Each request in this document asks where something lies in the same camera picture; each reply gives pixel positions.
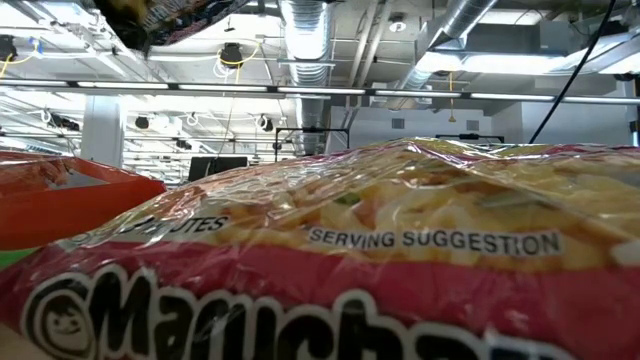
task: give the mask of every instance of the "silver duct pipe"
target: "silver duct pipe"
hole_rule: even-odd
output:
[[[427,52],[416,63],[397,88],[419,90],[431,77],[431,72],[421,70],[429,61],[426,56],[430,49],[450,40],[466,36],[478,24],[480,19],[491,10],[498,0],[449,0],[447,10],[442,17],[440,29],[433,36]]]
[[[331,7],[317,0],[280,0],[285,21],[284,38],[289,59],[329,60]],[[323,65],[296,64],[289,67],[297,86],[326,86],[329,68]],[[324,100],[296,99],[299,127],[327,127],[323,119]],[[302,135],[305,154],[322,151],[318,134]]]

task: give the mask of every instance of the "exposed ceiling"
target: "exposed ceiling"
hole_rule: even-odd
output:
[[[402,79],[416,61],[415,40],[421,24],[441,15],[446,0],[395,0],[392,13],[404,14],[406,29],[401,32],[389,30],[390,23],[384,22],[382,38],[377,48],[376,58],[366,77],[366,84],[374,82],[393,82]],[[624,8],[628,2],[619,1]],[[73,1],[58,2],[56,11],[49,13],[38,11],[29,2],[0,1],[0,34],[16,36],[14,41],[19,55],[27,55],[33,45],[29,38],[39,38],[42,54],[33,59],[7,68],[5,78],[20,79],[64,79],[64,80],[118,80],[118,81],[161,81],[161,82],[198,82],[232,83],[236,74],[227,78],[216,75],[214,66],[218,51],[225,42],[238,42],[245,57],[256,50],[255,57],[242,66],[239,83],[250,84],[288,84],[290,73],[288,65],[278,59],[286,58],[283,29],[279,17],[265,15],[234,14],[214,24],[204,31],[183,40],[180,43],[154,47],[148,60],[140,54],[127,53],[110,33],[101,32],[104,23],[95,23],[96,18],[83,11]],[[370,0],[347,0],[333,5],[332,51],[331,59],[336,65],[332,68],[331,86],[344,86],[349,78],[351,64],[358,46],[358,31]],[[486,24],[515,24],[517,26],[536,24],[542,16],[548,19],[580,20],[583,17],[601,13],[608,0],[500,0],[482,19]],[[87,34],[72,28],[52,28],[45,25],[51,20],[60,23],[94,24],[95,31]],[[559,91],[566,78],[555,76],[536,77],[530,75],[499,75],[457,72],[453,75],[456,90],[483,91],[490,93],[553,93]],[[433,89],[448,90],[448,77],[432,76],[429,85]],[[573,92],[584,95],[602,95],[615,86],[610,75],[584,76],[574,86]],[[123,95],[122,101],[130,109],[129,134],[144,134],[133,124],[139,115],[163,113],[180,116],[183,130],[190,136],[223,136],[228,119],[229,131],[235,136],[246,138],[265,138],[270,136],[255,126],[254,119],[265,114],[274,122],[295,126],[294,102],[290,99],[247,99],[238,98],[188,98],[169,96],[132,96]],[[447,106],[448,100],[435,100],[433,108]],[[497,111],[491,101],[457,101],[457,108],[482,109],[488,114]],[[59,131],[47,128],[41,121],[42,109],[50,109],[67,114],[82,122],[84,95],[81,94],[45,94],[7,91],[0,94],[0,125],[5,131],[47,133]],[[68,147],[63,140],[47,140],[52,146]],[[217,150],[214,143],[205,144]],[[145,142],[143,145],[130,143],[132,149],[139,151],[174,151],[170,143]],[[269,150],[269,144],[259,144],[247,151]]]

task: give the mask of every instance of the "black cable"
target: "black cable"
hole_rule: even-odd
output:
[[[560,102],[562,101],[562,99],[564,99],[564,96],[569,91],[571,84],[573,84],[573,81],[576,79],[576,77],[578,77],[578,74],[580,74],[580,71],[584,67],[584,64],[586,64],[587,60],[589,60],[589,56],[591,56],[593,49],[595,49],[596,44],[600,39],[600,36],[604,32],[604,28],[606,27],[607,22],[609,22],[609,18],[611,17],[611,13],[613,12],[613,8],[615,7],[615,5],[616,5],[616,0],[611,0],[611,2],[609,3],[609,8],[607,8],[607,12],[604,14],[604,17],[602,18],[602,22],[600,23],[600,27],[598,28],[598,31],[596,31],[596,33],[593,35],[593,39],[591,40],[591,45],[589,45],[587,52],[584,54],[584,56],[582,57],[582,60],[580,60],[580,63],[578,64],[576,69],[573,71],[573,74],[569,78],[569,81],[567,81],[567,84],[564,86],[564,89],[562,89],[562,91],[560,92],[560,95],[556,97],[556,100],[553,102],[553,106],[551,106],[551,109],[547,113],[547,116],[545,116],[544,120],[542,120],[542,123],[540,124],[540,126],[538,126],[538,129],[531,137],[531,140],[529,140],[529,144],[533,144],[536,141],[536,139],[538,138],[538,135],[540,135],[540,132],[542,132],[542,129],[544,129],[544,127],[547,125],[547,123],[549,122],[549,119],[551,119],[551,117],[553,116],[553,113],[558,108],[558,105],[560,105]]]

